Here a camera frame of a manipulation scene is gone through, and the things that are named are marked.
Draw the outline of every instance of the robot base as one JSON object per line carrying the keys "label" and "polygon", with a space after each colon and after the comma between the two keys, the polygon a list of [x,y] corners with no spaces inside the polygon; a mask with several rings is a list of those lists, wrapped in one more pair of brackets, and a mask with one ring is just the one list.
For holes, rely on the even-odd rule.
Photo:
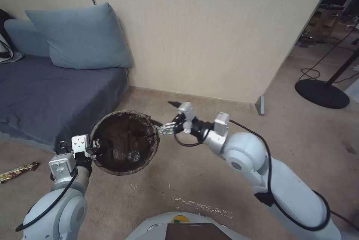
{"label": "robot base", "polygon": [[142,222],[127,238],[126,240],[165,240],[167,225],[171,224],[172,220],[176,216],[185,216],[189,222],[183,224],[214,224],[219,230],[221,230],[225,236],[223,239],[233,240],[247,240],[248,238],[242,236],[235,231],[227,228],[224,225],[217,223],[211,218],[203,217],[187,212],[167,212],[158,216],[154,216]]}

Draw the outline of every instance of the black cable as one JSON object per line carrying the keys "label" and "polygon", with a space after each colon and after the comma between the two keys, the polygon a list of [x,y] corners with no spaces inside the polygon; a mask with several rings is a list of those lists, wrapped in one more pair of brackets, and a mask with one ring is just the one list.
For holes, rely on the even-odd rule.
{"label": "black cable", "polygon": [[342,79],[342,80],[339,80],[339,81],[334,81],[334,83],[340,83],[340,82],[343,82],[345,80],[349,80],[349,79],[352,79],[353,77],[357,76],[359,74],[359,72],[357,72],[356,74],[352,75],[351,77],[347,77],[345,79]]}
{"label": "black cable", "polygon": [[329,37],[326,37],[326,38],[325,38],[324,42],[327,42],[327,43],[332,43],[332,42],[328,41],[328,39],[334,39],[334,40],[340,41],[340,39],[339,39],[339,38],[337,38],[337,37],[334,37],[334,36],[329,36]]}
{"label": "black cable", "polygon": [[352,226],[354,229],[356,229],[357,231],[359,231],[359,227],[354,225],[352,222],[350,222],[350,220],[348,220],[347,218],[343,217],[342,215],[339,215],[338,213],[335,213],[334,211],[330,210],[330,212],[337,216],[338,218],[341,218],[342,220],[344,220],[345,222],[347,222],[350,226]]}
{"label": "black cable", "polygon": [[[317,72],[317,73],[318,73],[318,75],[317,75],[316,77],[312,77],[312,76],[310,76],[310,75],[306,74],[307,72],[304,72],[304,70],[307,70],[307,72],[309,72],[309,71],[314,71],[314,72]],[[300,71],[301,71],[303,74],[306,74],[306,76],[307,76],[307,77],[309,77],[309,78],[311,78],[311,79],[315,79],[315,80],[317,80],[317,78],[318,78],[318,77],[320,77],[320,72],[319,72],[318,70],[315,70],[315,69],[310,69],[310,68],[302,68]]]}
{"label": "black cable", "polygon": [[343,49],[347,49],[347,50],[350,50],[350,51],[355,51],[354,49],[350,49],[350,48],[348,48],[348,47],[341,47],[341,46],[337,46],[337,47],[343,48]]}
{"label": "black cable", "polygon": [[335,44],[319,61],[317,61],[317,63],[316,63],[315,65],[313,65],[311,68],[301,69],[301,72],[302,72],[303,74],[302,74],[301,77],[298,79],[298,81],[300,81],[301,78],[304,77],[304,76],[308,76],[309,78],[312,78],[312,79],[317,79],[317,78],[320,76],[319,71],[316,70],[316,71],[319,73],[319,76],[318,76],[318,77],[315,77],[315,78],[313,78],[313,77],[307,75],[307,73],[308,73],[309,71],[313,70],[313,68],[316,67],[319,63],[321,63],[321,61],[324,60],[325,57],[327,57],[327,56],[329,55],[329,53],[332,52],[332,50],[333,50],[334,48],[336,48],[341,42],[343,42],[343,41],[354,31],[354,29],[358,26],[358,24],[359,24],[359,23],[357,23],[357,24],[350,30],[350,32],[349,32],[342,40],[339,40],[339,42],[338,42],[337,44]]}
{"label": "black cable", "polygon": [[194,144],[185,144],[185,143],[182,143],[182,142],[181,142],[180,140],[178,140],[178,138],[177,138],[177,135],[176,135],[176,128],[177,128],[177,127],[178,127],[178,123],[175,124],[175,127],[174,127],[174,129],[173,129],[173,135],[174,135],[175,141],[176,141],[178,144],[180,144],[181,146],[184,146],[184,147],[195,147],[195,146],[198,146],[198,145],[202,144],[202,143],[206,140],[206,138],[207,138],[207,136],[208,136],[208,134],[209,134],[209,131],[210,131],[209,129],[207,130],[206,136],[204,136],[201,141],[198,141],[197,143],[194,143]]}
{"label": "black cable", "polygon": [[273,196],[272,190],[271,190],[271,178],[272,178],[272,157],[270,154],[270,150],[268,147],[267,142],[265,141],[265,139],[258,133],[252,131],[251,129],[247,128],[246,126],[243,126],[242,124],[234,121],[234,120],[229,120],[230,122],[234,123],[235,125],[238,125],[239,127],[249,131],[250,133],[254,134],[255,136],[257,136],[258,138],[260,138],[266,149],[268,152],[268,192],[272,195],[272,198],[274,200],[274,204],[277,206],[277,208],[283,213],[283,215],[285,215],[290,221],[292,221],[294,224],[298,225],[299,227],[308,230],[308,231],[319,231],[323,228],[325,228],[330,220],[330,213],[332,213],[333,215],[336,215],[337,217],[343,219],[344,221],[346,221],[348,224],[350,224],[351,226],[353,226],[353,228],[355,228],[357,231],[359,231],[359,228],[357,226],[355,226],[353,223],[351,223],[348,219],[346,219],[345,217],[339,215],[338,213],[335,213],[334,211],[330,210],[329,204],[327,202],[327,200],[323,197],[323,195],[321,195],[319,192],[312,190],[320,199],[322,199],[325,208],[326,208],[326,217],[325,220],[323,221],[323,223],[319,226],[316,227],[308,227],[305,226],[301,223],[299,223],[298,221],[296,221],[294,218],[292,218],[288,213],[285,212],[285,210],[279,205],[279,203],[276,201],[275,197]]}
{"label": "black cable", "polygon": [[71,184],[75,181],[75,178],[77,177],[78,174],[78,169],[77,167],[75,167],[74,169],[74,175],[71,178],[70,182],[67,184],[67,186],[64,188],[64,190],[62,191],[62,193],[59,195],[59,197],[56,198],[56,200],[50,204],[50,206],[44,211],[42,212],[40,215],[38,215],[36,218],[34,218],[32,221],[26,223],[25,225],[23,223],[21,223],[16,229],[15,232],[19,232],[22,231],[28,227],[30,227],[31,225],[33,225],[35,222],[39,221],[43,216],[45,216],[60,200],[61,198],[64,196],[64,194],[66,193],[66,191],[70,188]]}

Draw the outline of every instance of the gray mattress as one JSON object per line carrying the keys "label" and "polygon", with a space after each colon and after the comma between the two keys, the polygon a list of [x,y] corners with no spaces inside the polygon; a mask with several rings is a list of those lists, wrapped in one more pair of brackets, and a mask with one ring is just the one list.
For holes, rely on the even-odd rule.
{"label": "gray mattress", "polygon": [[0,133],[57,151],[59,141],[90,133],[127,91],[124,68],[60,68],[47,57],[0,65]]}

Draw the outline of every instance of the black bag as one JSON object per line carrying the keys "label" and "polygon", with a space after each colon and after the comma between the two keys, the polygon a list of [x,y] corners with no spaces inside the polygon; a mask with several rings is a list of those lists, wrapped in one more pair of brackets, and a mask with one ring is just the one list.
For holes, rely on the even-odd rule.
{"label": "black bag", "polygon": [[10,15],[0,9],[0,62],[13,57],[13,51],[11,49],[13,44],[4,27],[4,23],[8,19],[11,19]]}

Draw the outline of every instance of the small gray object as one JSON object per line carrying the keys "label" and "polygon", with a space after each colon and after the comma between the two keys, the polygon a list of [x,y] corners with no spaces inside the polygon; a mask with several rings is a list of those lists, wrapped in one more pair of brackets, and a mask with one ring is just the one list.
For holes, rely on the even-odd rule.
{"label": "small gray object", "polygon": [[255,107],[257,108],[258,114],[260,116],[264,115],[264,96],[260,96],[258,101],[255,103]]}

